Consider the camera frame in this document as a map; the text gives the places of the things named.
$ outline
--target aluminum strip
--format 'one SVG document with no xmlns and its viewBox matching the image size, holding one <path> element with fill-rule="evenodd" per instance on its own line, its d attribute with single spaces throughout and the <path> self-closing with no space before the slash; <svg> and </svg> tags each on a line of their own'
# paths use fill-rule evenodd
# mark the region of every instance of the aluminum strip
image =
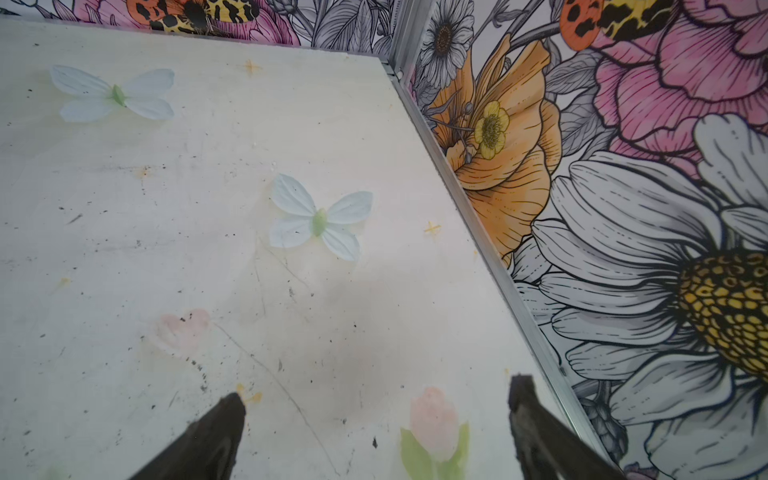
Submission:
<svg viewBox="0 0 768 480">
<path fill-rule="evenodd" d="M 485 229 L 480 223 L 480 219 L 478 219 L 475 210 L 472 208 L 469 199 L 464 193 L 464 189 L 449 168 L 448 162 L 445 160 L 445 156 L 440 150 L 437 141 L 432 136 L 432 132 L 424 121 L 421 112 L 419 112 L 418 107 L 413 103 L 410 95 L 403 90 L 400 83 L 397 81 L 397 78 L 391 77 L 391 79 L 392 84 L 397 90 L 398 96 L 400 96 L 400 101 L 406 108 L 408 115 L 410 115 L 416 131 L 422 138 L 422 142 L 435 164 L 435 168 L 438 173 L 440 173 L 440 177 L 442 177 L 445 187 L 448 189 L 459 213 L 462 215 L 464 223 L 467 228 L 469 228 L 472 237 L 475 239 L 475 245 L 478 248 L 478 252 L 482 255 L 485 265 L 491 271 L 491 275 L 494 277 L 498 289 L 501 291 L 509 309 L 512 311 L 512 316 L 515 318 L 515 322 L 518 324 L 518 328 L 528 344 L 528 348 L 531 350 L 531 353 L 533 353 L 533 357 L 536 359 L 539 368 L 544 373 L 544 377 L 547 379 L 547 382 L 554 393 L 554 397 L 565 412 L 565 415 L 571 424 L 571 428 L 576 432 L 576 435 L 579 436 L 582 442 L 589 445 L 606 461 L 613 463 L 608 456 L 605 447 L 598 438 L 598 434 L 592 428 L 592 424 L 587 418 L 586 413 L 584 413 L 584 410 L 581 408 L 581 403 L 579 402 L 578 397 L 568 385 L 565 377 L 560 373 L 557 363 L 555 363 L 554 359 L 550 356 L 546 338 L 544 338 L 544 335 L 536 326 L 528 308 L 523 304 L 523 300 L 515 288 L 512 278 L 502 266 L 502 263 L 498 261 L 498 254 L 491 243 L 491 238 L 485 232 Z"/>
</svg>

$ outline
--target yellow flower center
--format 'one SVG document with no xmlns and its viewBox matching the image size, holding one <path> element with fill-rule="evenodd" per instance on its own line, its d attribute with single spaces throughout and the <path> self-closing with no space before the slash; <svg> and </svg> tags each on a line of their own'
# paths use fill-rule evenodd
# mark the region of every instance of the yellow flower center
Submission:
<svg viewBox="0 0 768 480">
<path fill-rule="evenodd" d="M 485 106 L 483 116 L 475 125 L 475 141 L 480 145 L 480 154 L 486 160 L 491 160 L 502 151 L 507 141 L 509 115 L 497 101 Z"/>
<path fill-rule="evenodd" d="M 731 250 L 680 274 L 677 305 L 728 362 L 768 383 L 768 253 Z"/>
<path fill-rule="evenodd" d="M 435 54 L 439 57 L 445 57 L 451 51 L 452 41 L 453 28 L 451 28 L 451 25 L 440 25 L 437 35 L 435 35 Z"/>
</svg>

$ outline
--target wall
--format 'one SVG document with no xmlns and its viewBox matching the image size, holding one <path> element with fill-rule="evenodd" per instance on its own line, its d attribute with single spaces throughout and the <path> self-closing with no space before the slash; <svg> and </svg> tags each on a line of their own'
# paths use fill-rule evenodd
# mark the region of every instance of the wall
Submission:
<svg viewBox="0 0 768 480">
<path fill-rule="evenodd" d="M 766 475 L 766 50 L 765 2 L 438 0 L 403 80 L 628 478 Z"/>
<path fill-rule="evenodd" d="M 392 46 L 399 7 L 399 0 L 236 0 L 231 2 L 237 7 L 236 14 L 219 14 L 216 18 L 219 3 L 222 2 L 0 0 L 0 12 L 386 57 Z"/>
</svg>

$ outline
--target green leaf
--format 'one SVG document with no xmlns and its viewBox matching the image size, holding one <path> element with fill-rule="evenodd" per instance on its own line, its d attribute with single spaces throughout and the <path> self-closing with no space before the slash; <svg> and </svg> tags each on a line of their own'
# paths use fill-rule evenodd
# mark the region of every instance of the green leaf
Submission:
<svg viewBox="0 0 768 480">
<path fill-rule="evenodd" d="M 410 430 L 400 429 L 400 458 L 411 480 L 433 479 L 432 459 Z"/>
<path fill-rule="evenodd" d="M 450 460 L 437 464 L 439 480 L 464 480 L 464 469 L 469 456 L 469 423 L 458 430 L 458 447 Z"/>
</svg>

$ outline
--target white floor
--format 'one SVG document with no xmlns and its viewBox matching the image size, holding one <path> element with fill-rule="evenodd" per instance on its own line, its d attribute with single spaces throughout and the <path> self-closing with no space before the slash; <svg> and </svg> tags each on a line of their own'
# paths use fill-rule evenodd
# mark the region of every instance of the white floor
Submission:
<svg viewBox="0 0 768 480">
<path fill-rule="evenodd" d="M 0 478 L 127 478 L 239 384 L 235 478 L 406 479 L 425 386 L 521 478 L 509 376 L 560 412 L 378 60 L 3 18 L 0 63 Z M 176 117 L 66 124 L 56 64 L 172 68 Z M 268 246 L 278 173 L 374 193 L 357 264 Z"/>
</svg>

